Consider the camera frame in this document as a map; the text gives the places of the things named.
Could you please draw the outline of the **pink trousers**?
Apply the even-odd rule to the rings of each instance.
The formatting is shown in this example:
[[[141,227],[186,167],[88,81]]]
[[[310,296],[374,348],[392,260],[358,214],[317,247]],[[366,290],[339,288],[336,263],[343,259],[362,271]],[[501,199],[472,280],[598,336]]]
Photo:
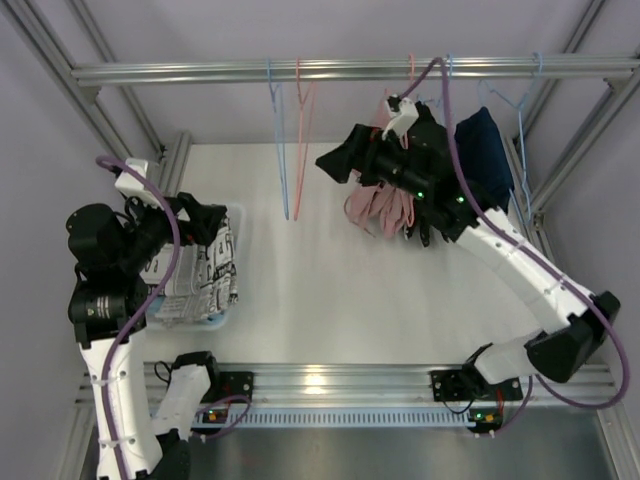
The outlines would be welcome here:
[[[343,204],[343,212],[351,224],[373,236],[369,224],[377,221],[386,239],[415,225],[414,198],[410,194],[384,181],[365,186],[362,173],[358,170],[352,173],[356,178],[355,188]]]

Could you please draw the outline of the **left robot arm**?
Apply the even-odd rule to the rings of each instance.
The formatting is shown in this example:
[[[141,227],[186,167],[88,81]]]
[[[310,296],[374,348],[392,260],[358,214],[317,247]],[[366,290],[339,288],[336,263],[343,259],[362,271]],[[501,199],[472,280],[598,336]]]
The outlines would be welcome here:
[[[76,259],[68,318],[86,364],[99,431],[99,479],[187,479],[188,439],[198,408],[219,384],[213,354],[179,355],[157,412],[149,409],[143,346],[152,298],[141,277],[165,245],[208,247],[225,219],[223,205],[192,195],[144,206],[126,223],[108,205],[86,205],[66,222]]]

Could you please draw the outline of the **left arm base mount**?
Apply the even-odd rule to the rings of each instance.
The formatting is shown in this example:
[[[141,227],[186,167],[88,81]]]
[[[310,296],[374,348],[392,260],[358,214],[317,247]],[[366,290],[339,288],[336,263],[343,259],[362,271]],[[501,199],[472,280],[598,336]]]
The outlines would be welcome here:
[[[204,403],[243,395],[252,399],[255,374],[251,371],[222,371],[203,397]]]

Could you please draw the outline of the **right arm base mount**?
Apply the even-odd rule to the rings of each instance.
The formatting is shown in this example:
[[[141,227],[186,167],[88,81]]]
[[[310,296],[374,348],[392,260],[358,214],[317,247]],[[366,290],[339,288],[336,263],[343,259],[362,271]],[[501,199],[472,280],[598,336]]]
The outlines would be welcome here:
[[[505,401],[524,398],[520,381],[515,378],[489,384],[481,375],[460,368],[433,370],[429,375],[436,402],[496,401],[498,395]]]

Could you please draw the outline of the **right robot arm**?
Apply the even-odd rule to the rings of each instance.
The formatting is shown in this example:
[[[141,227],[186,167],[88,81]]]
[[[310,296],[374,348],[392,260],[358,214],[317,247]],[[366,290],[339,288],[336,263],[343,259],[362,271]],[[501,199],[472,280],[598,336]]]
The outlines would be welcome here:
[[[486,190],[464,177],[452,146],[438,124],[414,125],[408,148],[392,132],[357,124],[316,164],[340,184],[357,174],[362,185],[408,193],[418,219],[480,259],[528,308],[533,333],[479,347],[462,366],[469,382],[537,374],[566,383],[608,336],[620,301],[609,291],[592,293],[542,256]]]

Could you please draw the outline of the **light blue trousers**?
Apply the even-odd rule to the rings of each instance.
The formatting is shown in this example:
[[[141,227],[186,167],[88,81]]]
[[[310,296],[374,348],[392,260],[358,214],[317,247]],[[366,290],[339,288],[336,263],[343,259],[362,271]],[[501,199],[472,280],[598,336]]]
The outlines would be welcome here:
[[[159,296],[151,303],[147,316],[165,326],[181,324],[209,326],[222,323],[226,313],[211,313],[206,302],[194,296]]]

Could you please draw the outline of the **pink hanger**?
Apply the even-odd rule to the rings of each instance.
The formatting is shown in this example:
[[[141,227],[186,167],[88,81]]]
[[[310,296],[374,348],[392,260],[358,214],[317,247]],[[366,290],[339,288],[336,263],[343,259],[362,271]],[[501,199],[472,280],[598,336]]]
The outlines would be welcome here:
[[[413,53],[408,55],[408,63],[409,63],[409,84],[407,89],[404,92],[404,97],[408,98],[410,94],[415,90],[415,80],[416,80],[416,59]]]
[[[310,135],[317,97],[317,85],[311,81],[306,87],[301,79],[301,61],[296,60],[295,80],[298,100],[297,169],[294,196],[294,220],[299,219],[305,172],[308,159]]]

